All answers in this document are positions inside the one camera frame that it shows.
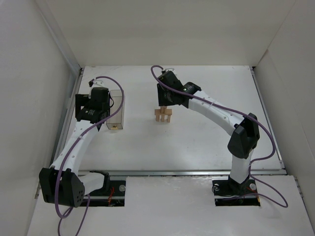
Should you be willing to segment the long wood block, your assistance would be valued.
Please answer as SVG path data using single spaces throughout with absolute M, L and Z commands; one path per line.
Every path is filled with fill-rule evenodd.
M 161 110 L 161 109 L 155 109 L 155 116 L 159 117 L 159 116 L 171 116 L 172 115 L 172 110 L 171 109 L 165 109 L 165 110 Z

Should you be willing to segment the clear plastic box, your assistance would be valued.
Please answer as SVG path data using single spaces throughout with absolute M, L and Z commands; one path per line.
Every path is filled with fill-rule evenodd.
M 113 114 L 118 110 L 120 107 L 120 104 L 122 102 L 122 92 L 121 90 L 110 90 L 110 114 Z M 106 121 L 106 125 L 109 130 L 111 130 L 112 126 L 117 126 L 117 130 L 123 129 L 124 127 L 124 111 L 125 111 L 125 103 L 123 102 L 122 107 L 119 109 L 119 111 L 112 116 L 110 119 Z

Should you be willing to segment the wood block numbered twelve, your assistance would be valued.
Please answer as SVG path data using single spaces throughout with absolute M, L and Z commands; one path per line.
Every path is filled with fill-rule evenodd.
M 167 111 L 167 107 L 166 107 L 166 106 L 161 106 L 161 107 L 160 107 L 160 113 L 161 113 L 161 114 L 165 114 L 166 111 Z

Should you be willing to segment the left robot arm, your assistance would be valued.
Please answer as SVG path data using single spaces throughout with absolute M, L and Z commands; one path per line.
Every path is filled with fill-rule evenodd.
M 49 168 L 42 168 L 39 181 L 43 199 L 59 205 L 79 207 L 84 196 L 95 190 L 108 190 L 110 177 L 104 171 L 90 171 L 78 177 L 85 152 L 94 136 L 99 132 L 99 121 L 110 114 L 110 95 L 107 88 L 96 87 L 90 94 L 75 95 L 75 118 L 77 120 L 71 137 L 59 157 Z

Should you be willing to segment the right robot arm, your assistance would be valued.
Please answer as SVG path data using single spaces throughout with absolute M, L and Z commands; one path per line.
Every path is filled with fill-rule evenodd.
M 248 117 L 219 108 L 198 85 L 182 84 L 173 69 L 163 69 L 158 76 L 157 92 L 160 106 L 182 105 L 210 119 L 230 135 L 227 148 L 232 154 L 232 167 L 226 182 L 226 196 L 241 195 L 249 183 L 249 165 L 260 138 L 256 122 Z

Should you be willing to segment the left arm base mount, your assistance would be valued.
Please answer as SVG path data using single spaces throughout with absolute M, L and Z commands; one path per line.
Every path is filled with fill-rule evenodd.
M 106 189 L 98 189 L 90 193 L 90 207 L 124 207 L 126 181 L 112 180 Z

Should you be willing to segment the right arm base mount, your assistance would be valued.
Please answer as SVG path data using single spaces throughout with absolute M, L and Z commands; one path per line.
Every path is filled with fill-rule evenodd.
M 247 179 L 239 184 L 232 179 L 212 180 L 212 192 L 217 207 L 260 206 L 256 195 L 257 186 L 253 179 Z

